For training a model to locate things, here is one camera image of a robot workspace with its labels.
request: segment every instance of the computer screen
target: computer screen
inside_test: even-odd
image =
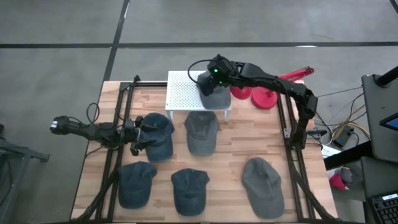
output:
[[[381,120],[380,125],[398,131],[398,113]]]

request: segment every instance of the gray baseball cap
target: gray baseball cap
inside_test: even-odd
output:
[[[198,82],[210,75],[209,71],[198,76]],[[231,106],[231,92],[229,86],[218,86],[213,90],[213,93],[205,96],[199,89],[200,100],[203,106],[208,110],[222,110]]]
[[[148,203],[156,168],[148,162],[119,167],[119,203],[123,208],[141,208]]]
[[[254,213],[260,218],[277,218],[285,210],[280,176],[263,158],[247,161],[242,174],[242,184]]]
[[[195,169],[182,169],[172,175],[174,205],[179,214],[194,216],[205,210],[209,181],[205,171]]]
[[[217,116],[212,111],[192,111],[184,122],[187,129],[188,150],[197,156],[212,155],[216,149]]]
[[[159,113],[149,113],[143,122],[157,128],[156,131],[145,133],[141,131],[140,139],[155,141],[145,148],[149,162],[163,162],[173,156],[172,133],[174,126],[171,121]]]

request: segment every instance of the robotic arm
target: robotic arm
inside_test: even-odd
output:
[[[151,132],[157,128],[142,122],[142,116],[138,116],[135,121],[126,120],[121,129],[115,127],[113,123],[105,122],[100,124],[83,124],[72,121],[68,116],[54,118],[50,130],[53,134],[76,134],[87,140],[94,140],[101,143],[101,146],[108,149],[116,149],[120,144],[132,142],[130,148],[133,156],[138,156],[138,150],[143,150],[150,146],[154,141],[141,142],[139,139],[141,130]]]
[[[308,121],[315,116],[318,98],[304,84],[290,82],[267,74],[257,65],[242,62],[230,62],[227,58],[217,55],[209,60],[207,69],[210,76],[197,83],[200,91],[208,96],[217,86],[261,86],[278,93],[291,96],[297,105],[298,122],[292,127],[288,140],[292,149],[301,150],[307,140],[306,127]]]

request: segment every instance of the white pegboard shelf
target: white pegboard shelf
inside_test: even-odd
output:
[[[205,71],[190,71],[196,80]],[[167,94],[165,110],[169,118],[173,119],[173,111],[224,111],[224,119],[228,120],[231,106],[223,110],[208,110],[200,100],[199,89],[188,77],[187,71],[169,71],[167,79]]]

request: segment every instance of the gray floor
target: gray floor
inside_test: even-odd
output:
[[[111,43],[123,0],[0,1],[0,44]],[[131,1],[121,42],[361,42],[398,41],[398,14],[388,0],[138,0]],[[13,223],[68,220],[87,141],[50,134],[55,116],[85,121],[96,102],[110,49],[0,49],[0,123],[16,144],[50,153],[33,161],[19,195]],[[168,70],[186,70],[217,53],[252,62],[281,75],[304,66],[316,95],[361,85],[362,75],[397,65],[398,47],[264,47],[220,49],[118,49],[111,80],[166,80]],[[319,99],[318,112],[334,114],[361,90]],[[359,108],[363,99],[356,101]],[[367,127],[366,118],[358,120]],[[363,221],[360,191],[334,192],[339,217]]]

